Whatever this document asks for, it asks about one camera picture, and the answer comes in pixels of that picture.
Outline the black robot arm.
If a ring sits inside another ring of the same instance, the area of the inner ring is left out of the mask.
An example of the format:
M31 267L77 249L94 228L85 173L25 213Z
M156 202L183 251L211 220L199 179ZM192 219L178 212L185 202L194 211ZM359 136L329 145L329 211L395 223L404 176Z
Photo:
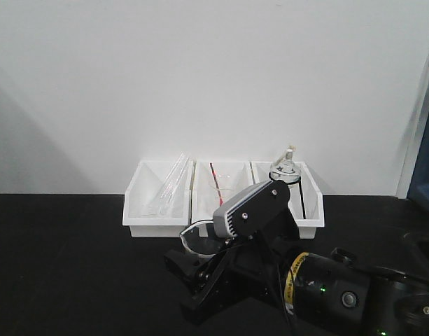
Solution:
M201 323L254 298L277 308L291 335L303 320L336 335L429 335L429 281L397 270L361 267L336 248L302 251L289 210L215 219L212 256L169 251L167 269L189 289L184 316Z

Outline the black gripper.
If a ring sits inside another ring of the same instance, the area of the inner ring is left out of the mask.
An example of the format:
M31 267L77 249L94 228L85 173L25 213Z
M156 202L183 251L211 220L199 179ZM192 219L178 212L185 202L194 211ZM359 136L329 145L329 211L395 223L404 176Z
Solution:
M300 234L296 239L281 234L268 237L257 231L224 243L210 261L191 253L167 251L166 269L190 291L198 291L204 284L180 303L184 319L202 324L248 297L284 308L287 277L293 275L290 267L301 253L299 240Z

